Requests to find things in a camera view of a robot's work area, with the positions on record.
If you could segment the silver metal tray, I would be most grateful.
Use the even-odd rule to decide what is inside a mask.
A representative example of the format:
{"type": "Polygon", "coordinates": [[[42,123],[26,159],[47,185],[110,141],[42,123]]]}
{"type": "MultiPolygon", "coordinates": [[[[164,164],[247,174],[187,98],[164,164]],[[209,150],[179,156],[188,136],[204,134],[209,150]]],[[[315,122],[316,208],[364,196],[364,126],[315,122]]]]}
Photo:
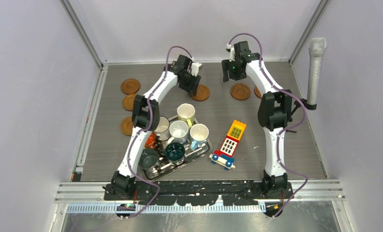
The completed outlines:
{"type": "MultiPolygon", "coordinates": [[[[178,118],[172,117],[168,120],[170,121],[170,124],[171,124],[172,122],[178,120],[178,118]]],[[[150,170],[142,169],[139,166],[139,164],[138,164],[138,167],[142,169],[142,172],[147,180],[154,182],[210,154],[212,151],[212,145],[209,140],[207,140],[206,145],[194,151],[190,149],[190,144],[191,144],[191,138],[190,138],[190,131],[189,131],[187,142],[182,144],[185,148],[185,161],[183,164],[175,166],[170,164],[164,155],[164,150],[167,147],[167,145],[169,145],[168,140],[160,141],[157,139],[157,136],[156,136],[156,148],[154,150],[156,150],[159,155],[159,162],[160,162],[159,166],[152,168],[150,170]]]]}

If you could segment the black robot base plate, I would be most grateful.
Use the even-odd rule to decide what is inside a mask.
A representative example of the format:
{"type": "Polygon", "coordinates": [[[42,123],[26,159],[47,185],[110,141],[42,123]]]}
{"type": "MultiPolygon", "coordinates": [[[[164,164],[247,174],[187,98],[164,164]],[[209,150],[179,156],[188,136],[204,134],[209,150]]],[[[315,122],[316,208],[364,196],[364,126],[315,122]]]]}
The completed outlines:
{"type": "Polygon", "coordinates": [[[159,181],[157,186],[136,181],[128,191],[119,191],[111,184],[103,189],[107,201],[128,200],[141,205],[151,202],[162,206],[212,206],[219,200],[224,206],[255,205],[259,200],[282,203],[293,194],[291,184],[282,190],[266,192],[262,182],[257,180],[159,181]]]}

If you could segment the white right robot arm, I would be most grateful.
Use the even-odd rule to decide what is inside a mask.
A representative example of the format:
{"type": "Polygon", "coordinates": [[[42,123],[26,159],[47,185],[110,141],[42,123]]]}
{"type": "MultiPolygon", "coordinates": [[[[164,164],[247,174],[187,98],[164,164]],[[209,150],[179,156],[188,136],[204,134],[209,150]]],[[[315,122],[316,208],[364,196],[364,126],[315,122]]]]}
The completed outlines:
{"type": "Polygon", "coordinates": [[[288,186],[284,165],[285,128],[291,119],[291,92],[282,87],[267,70],[259,53],[252,53],[247,41],[227,44],[229,58],[222,61],[223,81],[250,77],[262,94],[257,119],[266,140],[266,165],[260,190],[268,198],[275,198],[288,186]]]}

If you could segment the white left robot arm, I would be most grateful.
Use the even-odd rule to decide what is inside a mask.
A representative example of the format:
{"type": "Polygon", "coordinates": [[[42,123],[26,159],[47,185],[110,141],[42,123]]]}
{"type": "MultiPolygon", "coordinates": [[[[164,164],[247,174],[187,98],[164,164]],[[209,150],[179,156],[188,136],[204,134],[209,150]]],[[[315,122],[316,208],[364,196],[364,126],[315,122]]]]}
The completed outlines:
{"type": "Polygon", "coordinates": [[[132,134],[123,161],[114,172],[111,182],[104,189],[123,200],[134,196],[137,166],[146,140],[154,131],[160,118],[159,104],[175,86],[187,93],[196,94],[202,64],[193,58],[179,55],[173,63],[166,63],[156,83],[144,94],[136,95],[131,121],[132,134]]]}

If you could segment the brown wooden coaster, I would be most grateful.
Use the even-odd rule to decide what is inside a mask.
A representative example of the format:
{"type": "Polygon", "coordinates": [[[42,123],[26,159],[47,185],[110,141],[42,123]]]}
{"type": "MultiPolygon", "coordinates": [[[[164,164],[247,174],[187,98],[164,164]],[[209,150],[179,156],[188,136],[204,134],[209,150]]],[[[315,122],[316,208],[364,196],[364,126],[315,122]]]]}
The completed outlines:
{"type": "Polygon", "coordinates": [[[198,85],[196,94],[193,95],[192,93],[190,93],[189,96],[195,101],[202,102],[209,98],[210,90],[206,85],[198,85]]]}
{"type": "Polygon", "coordinates": [[[126,136],[132,135],[133,122],[131,116],[125,117],[120,124],[121,132],[126,136]]]}
{"type": "Polygon", "coordinates": [[[124,99],[122,101],[122,106],[125,110],[127,110],[127,111],[133,110],[134,100],[135,100],[136,96],[137,96],[137,94],[133,93],[133,94],[128,94],[124,97],[124,99]]]}
{"type": "Polygon", "coordinates": [[[261,92],[259,91],[259,89],[258,89],[257,87],[254,87],[254,93],[255,93],[255,95],[256,95],[258,98],[262,99],[261,92]]]}
{"type": "Polygon", "coordinates": [[[251,96],[251,90],[246,84],[234,84],[230,89],[231,96],[239,101],[244,101],[251,96]]]}
{"type": "Polygon", "coordinates": [[[140,89],[140,82],[137,79],[130,78],[121,83],[120,89],[124,94],[134,94],[140,89]]]}

